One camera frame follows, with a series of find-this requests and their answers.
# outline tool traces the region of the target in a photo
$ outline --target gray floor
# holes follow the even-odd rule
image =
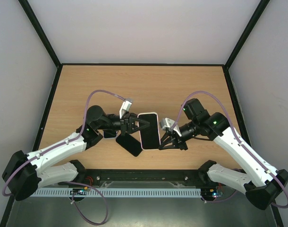
[[[200,199],[107,198],[109,221],[104,227],[276,227],[272,211],[259,210],[244,195],[218,204]],[[81,211],[101,222],[105,207],[101,198],[85,198]],[[15,202],[8,227],[89,227],[69,198],[30,197]]]

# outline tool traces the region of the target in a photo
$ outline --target wall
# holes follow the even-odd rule
[[[288,171],[288,0],[270,1],[230,73],[254,149]],[[288,227],[288,209],[280,214]]]
[[[14,152],[32,150],[55,72],[18,1],[0,1],[0,221],[1,174]]]
[[[259,0],[29,0],[61,62],[224,64]]]

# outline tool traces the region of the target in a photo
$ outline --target smartphone with pink frame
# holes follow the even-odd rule
[[[148,121],[149,127],[140,130],[140,141],[143,150],[155,150],[160,146],[160,133],[159,133],[159,119],[158,114],[151,113],[139,113],[138,118]]]

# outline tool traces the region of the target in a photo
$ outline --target wooden table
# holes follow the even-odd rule
[[[157,112],[159,119],[176,119],[184,99],[193,91],[214,94],[227,108],[237,126],[233,106],[220,66],[63,66],[52,102],[40,148],[71,134],[82,124],[88,95],[104,89],[133,99],[130,112]],[[206,95],[196,96],[210,114],[220,106]],[[122,101],[104,93],[95,94],[90,105],[100,105],[106,114],[119,114]],[[179,126],[189,122],[184,114]],[[188,150],[142,151],[132,156],[114,139],[101,140],[96,146],[70,156],[59,164],[78,159],[91,169],[197,169],[211,159],[228,168],[239,165],[211,141],[189,140]]]

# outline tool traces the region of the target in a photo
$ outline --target smartphone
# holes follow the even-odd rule
[[[118,135],[116,142],[135,157],[139,156],[143,150],[141,143],[127,133],[124,136]]]
[[[150,123],[148,128],[140,130],[140,141],[142,149],[159,149],[161,142],[157,113],[139,113],[138,118]]]

